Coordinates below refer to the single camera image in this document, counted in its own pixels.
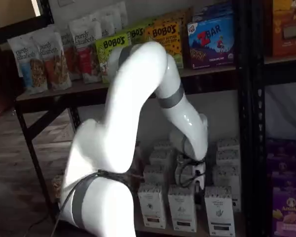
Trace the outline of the silver grey gripper body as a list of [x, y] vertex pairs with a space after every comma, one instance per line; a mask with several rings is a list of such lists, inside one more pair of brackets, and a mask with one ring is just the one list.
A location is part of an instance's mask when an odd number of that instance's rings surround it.
[[192, 187], [196, 192], [205, 188], [206, 162], [193, 160], [186, 155], [177, 156], [176, 184], [182, 188]]

